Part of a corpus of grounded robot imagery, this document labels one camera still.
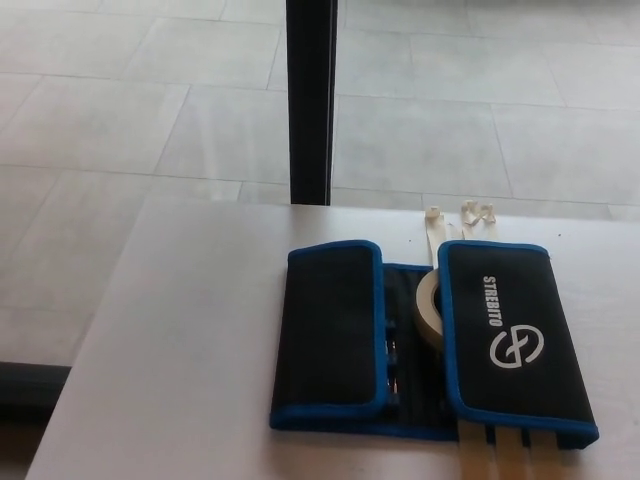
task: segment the black fabric pouch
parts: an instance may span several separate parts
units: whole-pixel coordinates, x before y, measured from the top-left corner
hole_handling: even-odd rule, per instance
[[[490,426],[509,425],[525,436],[528,428],[554,430],[565,448],[595,441],[546,251],[447,242],[439,260],[444,354],[414,322],[416,288],[430,267],[384,264],[364,240],[291,252],[271,427],[456,440],[461,417],[488,425],[489,438]],[[519,275],[533,291],[523,293]],[[550,374],[557,378],[547,381]]]

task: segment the tile floor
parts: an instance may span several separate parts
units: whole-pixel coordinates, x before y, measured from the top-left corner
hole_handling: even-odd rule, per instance
[[[640,220],[640,3],[341,0],[333,200]],[[286,203],[284,0],[0,0],[0,360],[71,364],[144,199]]]

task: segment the black frame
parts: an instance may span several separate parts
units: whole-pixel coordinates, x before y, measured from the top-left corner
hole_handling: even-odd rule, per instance
[[[338,0],[287,0],[291,203],[331,204]]]

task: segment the blue trim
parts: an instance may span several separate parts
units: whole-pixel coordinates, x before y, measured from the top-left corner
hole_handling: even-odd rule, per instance
[[[458,432],[455,429],[445,430],[440,428],[411,427],[391,424],[356,424],[332,422],[330,420],[320,423],[317,421],[302,420],[295,424],[274,428],[297,432],[355,433],[361,435],[413,438],[416,440],[458,441]]]
[[[269,418],[272,428],[296,420],[312,418],[369,418],[377,415],[387,401],[387,352],[386,320],[384,306],[384,278],[382,270],[382,251],[368,240],[345,240],[325,243],[313,247],[300,248],[289,253],[292,257],[328,250],[332,248],[364,247],[371,251],[373,264],[373,350],[375,363],[376,391],[368,403],[360,405],[309,404],[288,405],[275,412]]]
[[[491,412],[468,407],[462,400],[458,379],[458,364],[456,356],[455,324],[453,321],[453,294],[451,291],[451,277],[449,271],[449,249],[455,245],[478,248],[507,248],[531,250],[549,256],[549,252],[538,245],[484,242],[478,240],[453,240],[445,242],[438,250],[438,275],[440,277],[440,291],[442,296],[442,328],[444,336],[444,356],[446,369],[447,393],[451,406],[460,418],[488,425],[504,425],[528,429],[553,430],[559,433],[581,435],[584,446],[595,442],[599,438],[595,424],[551,417],[532,417],[529,415],[513,415]]]

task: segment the white table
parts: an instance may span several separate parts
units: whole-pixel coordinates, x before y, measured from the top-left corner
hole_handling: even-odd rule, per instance
[[[550,250],[600,427],[566,478],[640,478],[640,225],[498,224]],[[456,479],[453,444],[267,426],[287,253],[351,238],[428,259],[420,212],[149,201],[28,479]]]

